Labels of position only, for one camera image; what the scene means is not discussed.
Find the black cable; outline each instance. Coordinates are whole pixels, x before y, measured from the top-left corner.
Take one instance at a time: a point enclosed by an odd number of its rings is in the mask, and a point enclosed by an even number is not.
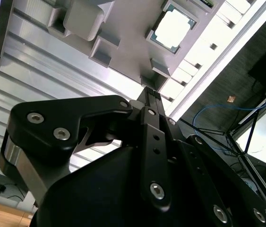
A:
[[[228,127],[228,130],[226,131],[226,133],[228,133],[229,130],[232,128],[232,126],[236,123],[236,120],[238,119],[239,113],[240,113],[240,110],[238,110],[235,119],[232,121],[232,124]]]
[[[10,198],[12,198],[12,197],[19,198],[21,201],[23,201],[23,199],[22,199],[22,198],[20,198],[20,197],[19,197],[19,196],[17,196],[17,195],[12,195],[12,196],[9,196],[9,197],[7,197],[7,199],[10,199]]]
[[[13,183],[6,183],[6,184],[3,184],[3,185],[0,185],[0,188],[3,187],[3,186],[6,186],[6,185],[14,185]]]
[[[25,197],[23,192],[20,190],[19,186],[17,184],[15,184],[15,186],[18,188],[19,192],[21,193],[21,195],[23,196],[23,198]]]
[[[235,164],[240,164],[239,162],[236,162],[234,164],[231,164],[229,167],[231,168],[232,166],[234,166]]]

